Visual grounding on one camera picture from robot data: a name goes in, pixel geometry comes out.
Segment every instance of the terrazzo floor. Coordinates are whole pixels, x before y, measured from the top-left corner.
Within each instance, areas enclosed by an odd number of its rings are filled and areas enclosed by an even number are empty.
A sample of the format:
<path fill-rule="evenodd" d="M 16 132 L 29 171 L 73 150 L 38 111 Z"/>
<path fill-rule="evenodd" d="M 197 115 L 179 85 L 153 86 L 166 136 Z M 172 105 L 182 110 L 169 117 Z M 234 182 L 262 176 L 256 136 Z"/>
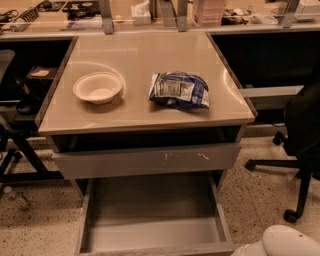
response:
<path fill-rule="evenodd" d="M 56 170 L 51 151 L 44 140 L 30 141 L 49 170 Z M 249 158 L 287 159 L 282 146 L 275 146 L 272 137 L 246 136 L 234 168 L 219 191 L 229 231 L 235 244 L 252 243 L 274 224 L 292 226 L 320 241 L 320 182 L 312 180 L 305 213 L 296 224 L 283 220 L 287 208 L 296 207 L 299 181 L 296 170 L 257 167 L 255 172 L 244 168 Z M 11 172 L 31 171 L 22 158 L 12 163 Z M 71 256 L 77 241 L 81 201 L 69 181 L 36 182 L 13 185 L 31 202 L 22 212 L 0 198 L 0 255 Z"/>

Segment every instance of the countertop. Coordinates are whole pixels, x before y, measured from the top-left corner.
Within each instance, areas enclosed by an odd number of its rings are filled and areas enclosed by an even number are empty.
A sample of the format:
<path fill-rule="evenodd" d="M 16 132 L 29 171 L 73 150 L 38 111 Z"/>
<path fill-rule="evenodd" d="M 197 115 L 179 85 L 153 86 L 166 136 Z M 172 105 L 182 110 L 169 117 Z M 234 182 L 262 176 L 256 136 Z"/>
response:
<path fill-rule="evenodd" d="M 126 84 L 111 103 L 93 105 L 73 94 L 80 77 L 110 69 Z M 152 75 L 168 71 L 202 77 L 209 86 L 210 109 L 180 111 L 150 102 Z M 204 32 L 126 33 L 78 38 L 39 133 L 85 134 L 252 121 L 253 113 Z"/>

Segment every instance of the snack bag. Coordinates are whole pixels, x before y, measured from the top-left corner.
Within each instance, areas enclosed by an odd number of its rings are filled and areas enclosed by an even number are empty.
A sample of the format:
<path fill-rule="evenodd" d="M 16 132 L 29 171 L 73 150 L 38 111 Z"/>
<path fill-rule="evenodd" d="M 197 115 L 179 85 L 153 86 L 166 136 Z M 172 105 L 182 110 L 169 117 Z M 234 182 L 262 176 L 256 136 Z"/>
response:
<path fill-rule="evenodd" d="M 149 100 L 176 109 L 209 109 L 208 85 L 199 76 L 166 72 L 152 76 Z"/>

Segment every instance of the bowl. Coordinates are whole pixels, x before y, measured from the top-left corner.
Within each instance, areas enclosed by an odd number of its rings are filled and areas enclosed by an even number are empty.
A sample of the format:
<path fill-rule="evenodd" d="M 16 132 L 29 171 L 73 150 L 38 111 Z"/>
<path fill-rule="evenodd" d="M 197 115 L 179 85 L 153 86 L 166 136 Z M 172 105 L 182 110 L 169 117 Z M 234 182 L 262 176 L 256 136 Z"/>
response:
<path fill-rule="evenodd" d="M 95 72 L 81 77 L 73 86 L 73 93 L 84 101 L 104 104 L 113 99 L 123 87 L 123 81 L 117 74 Z"/>

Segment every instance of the empty drawer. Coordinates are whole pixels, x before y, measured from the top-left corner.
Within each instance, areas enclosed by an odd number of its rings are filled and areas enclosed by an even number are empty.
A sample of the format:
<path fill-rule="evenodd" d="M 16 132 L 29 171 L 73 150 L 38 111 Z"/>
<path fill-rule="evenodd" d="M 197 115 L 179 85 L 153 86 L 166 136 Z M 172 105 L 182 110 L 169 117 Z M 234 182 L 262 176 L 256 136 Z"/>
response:
<path fill-rule="evenodd" d="M 230 255 L 216 196 L 201 173 L 91 179 L 76 255 Z"/>

